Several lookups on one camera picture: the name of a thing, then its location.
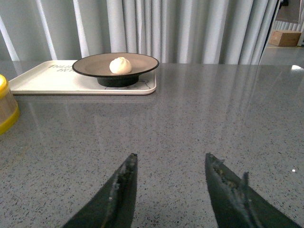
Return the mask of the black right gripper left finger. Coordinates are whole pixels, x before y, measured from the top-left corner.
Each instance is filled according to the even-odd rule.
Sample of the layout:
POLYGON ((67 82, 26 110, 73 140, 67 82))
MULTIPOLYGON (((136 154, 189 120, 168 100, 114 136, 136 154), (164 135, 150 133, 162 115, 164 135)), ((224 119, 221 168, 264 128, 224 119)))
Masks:
POLYGON ((63 227, 129 228, 137 192, 137 154, 130 154, 110 179, 63 227))

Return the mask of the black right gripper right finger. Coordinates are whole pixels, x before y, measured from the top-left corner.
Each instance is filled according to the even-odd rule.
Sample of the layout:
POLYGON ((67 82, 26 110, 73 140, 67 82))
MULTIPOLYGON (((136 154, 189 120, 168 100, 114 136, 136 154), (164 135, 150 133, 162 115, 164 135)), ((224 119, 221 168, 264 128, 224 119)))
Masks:
POLYGON ((219 228, 299 228, 249 186, 248 172, 239 178, 223 160, 205 156, 205 174, 219 228))

